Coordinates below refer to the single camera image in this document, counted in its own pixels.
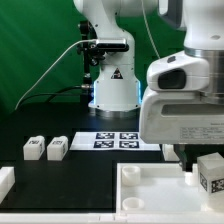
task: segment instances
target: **printed marker sheet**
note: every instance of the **printed marker sheet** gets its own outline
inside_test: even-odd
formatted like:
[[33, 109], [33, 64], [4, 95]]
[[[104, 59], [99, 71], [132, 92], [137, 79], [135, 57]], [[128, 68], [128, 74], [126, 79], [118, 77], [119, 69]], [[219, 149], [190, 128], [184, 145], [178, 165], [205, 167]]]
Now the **printed marker sheet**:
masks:
[[138, 132], [76, 132], [70, 150], [160, 151], [160, 147], [145, 144]]

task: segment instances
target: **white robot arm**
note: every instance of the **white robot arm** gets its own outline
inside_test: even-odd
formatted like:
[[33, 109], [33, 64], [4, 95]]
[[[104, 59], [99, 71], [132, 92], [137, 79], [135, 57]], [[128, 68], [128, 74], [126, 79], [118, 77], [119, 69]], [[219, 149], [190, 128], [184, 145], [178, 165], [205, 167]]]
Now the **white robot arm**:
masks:
[[[74, 0], [74, 3], [95, 29], [96, 47], [106, 49], [105, 60], [100, 63], [100, 75], [94, 83], [90, 110], [106, 117], [135, 115], [141, 105], [140, 83], [134, 74], [135, 41], [130, 33], [118, 27], [116, 17], [141, 15], [142, 2]], [[144, 0], [144, 5], [149, 13], [156, 8], [157, 0]], [[124, 47], [128, 47], [128, 51], [121, 52], [119, 48]]]
[[187, 33], [184, 51], [148, 69], [140, 136], [148, 143], [223, 144], [224, 1], [162, 1], [165, 20]]

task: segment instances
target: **cable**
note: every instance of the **cable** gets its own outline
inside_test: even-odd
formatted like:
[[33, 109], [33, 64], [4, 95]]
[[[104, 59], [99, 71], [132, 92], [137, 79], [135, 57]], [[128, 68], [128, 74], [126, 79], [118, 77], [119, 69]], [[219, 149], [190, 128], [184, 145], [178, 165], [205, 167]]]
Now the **cable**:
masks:
[[92, 40], [82, 40], [82, 41], [78, 41], [74, 44], [72, 44], [67, 50], [65, 50], [65, 52], [50, 66], [50, 68], [48, 68], [48, 70], [37, 80], [37, 82], [28, 90], [26, 91], [23, 96], [20, 98], [20, 100], [18, 101], [18, 103], [16, 104], [15, 110], [17, 110], [18, 105], [20, 104], [20, 102], [25, 98], [25, 96], [27, 94], [29, 94], [39, 83], [40, 81], [52, 70], [52, 68], [68, 53], [68, 51], [70, 51], [73, 47], [75, 47], [76, 45], [80, 44], [80, 43], [84, 43], [84, 42], [94, 42], [96, 41], [96, 39], [92, 39]]
[[[67, 92], [69, 90], [73, 90], [73, 89], [82, 89], [81, 86], [70, 86], [70, 87], [66, 87], [64, 89], [61, 89], [59, 91], [57, 91], [55, 94], [58, 94], [58, 93], [64, 93], [64, 92]], [[53, 100], [57, 95], [52, 95], [50, 96], [45, 102], [46, 103], [49, 103], [51, 100]]]
[[143, 16], [144, 16], [144, 20], [145, 20], [145, 26], [146, 26], [146, 29], [147, 29], [147, 32], [148, 32], [148, 35], [149, 35], [149, 39], [152, 43], [152, 47], [156, 53], [156, 56], [158, 57], [158, 59], [160, 59], [160, 56], [159, 56], [159, 53], [158, 53], [158, 50], [156, 48], [156, 45], [155, 45], [155, 42], [153, 40], [153, 37], [152, 37], [152, 34], [151, 34], [151, 31], [149, 29], [149, 24], [148, 24], [148, 21], [147, 21], [147, 18], [146, 18], [146, 14], [145, 14], [145, 6], [144, 6], [144, 0], [141, 0], [142, 1], [142, 11], [143, 11]]
[[26, 98], [23, 98], [20, 103], [18, 104], [17, 106], [17, 109], [27, 100], [31, 99], [31, 98], [34, 98], [34, 97], [39, 97], [39, 96], [80, 96], [80, 94], [62, 94], [62, 93], [39, 93], [39, 94], [35, 94], [35, 95], [32, 95], [32, 96], [28, 96]]

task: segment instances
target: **small white block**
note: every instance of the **small white block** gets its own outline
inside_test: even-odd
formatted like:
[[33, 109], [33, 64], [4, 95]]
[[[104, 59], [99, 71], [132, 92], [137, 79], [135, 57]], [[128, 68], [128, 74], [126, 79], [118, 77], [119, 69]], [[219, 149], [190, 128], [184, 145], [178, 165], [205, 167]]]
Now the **small white block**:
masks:
[[193, 172], [185, 172], [185, 183], [188, 186], [198, 186], [198, 168], [193, 165]]
[[28, 142], [23, 146], [24, 160], [39, 160], [44, 150], [44, 137], [31, 137]]
[[201, 192], [224, 193], [224, 159], [219, 153], [198, 157], [198, 175]]
[[3, 167], [0, 170], [0, 204], [15, 183], [14, 167]]
[[68, 151], [68, 138], [54, 138], [47, 147], [47, 159], [61, 161]]
[[177, 154], [174, 152], [173, 145], [163, 144], [162, 151], [163, 151], [165, 161], [179, 161], [180, 160]]

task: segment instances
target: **green screen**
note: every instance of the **green screen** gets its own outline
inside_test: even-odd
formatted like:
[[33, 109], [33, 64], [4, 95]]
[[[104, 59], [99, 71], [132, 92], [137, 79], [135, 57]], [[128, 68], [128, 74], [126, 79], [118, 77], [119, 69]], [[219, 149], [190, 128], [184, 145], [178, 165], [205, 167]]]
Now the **green screen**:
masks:
[[[170, 28], [156, 11], [147, 19], [161, 57], [183, 49], [184, 32]], [[20, 97], [64, 50], [81, 39], [77, 27], [81, 20], [85, 18], [78, 13], [73, 0], [0, 1], [0, 120], [13, 112]], [[144, 91], [147, 68], [157, 59], [144, 19], [119, 18], [117, 22], [136, 40], [135, 74], [142, 82]], [[82, 56], [72, 50], [30, 95], [80, 85], [82, 61]], [[97, 68], [92, 69], [92, 75], [97, 78]], [[46, 97], [39, 97], [27, 102], [45, 100]]]

